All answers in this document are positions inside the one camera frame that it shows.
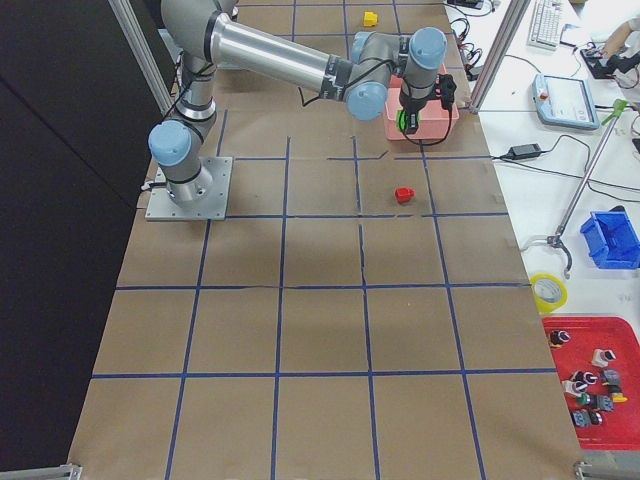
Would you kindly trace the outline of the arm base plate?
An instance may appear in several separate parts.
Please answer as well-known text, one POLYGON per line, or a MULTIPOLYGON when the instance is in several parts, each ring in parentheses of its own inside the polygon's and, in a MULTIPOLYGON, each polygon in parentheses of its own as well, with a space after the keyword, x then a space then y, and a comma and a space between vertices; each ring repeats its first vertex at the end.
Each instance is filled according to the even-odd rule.
POLYGON ((226 218, 233 157, 200 157, 199 176, 190 183, 168 182, 157 168, 145 218, 148 221, 223 221, 226 218))

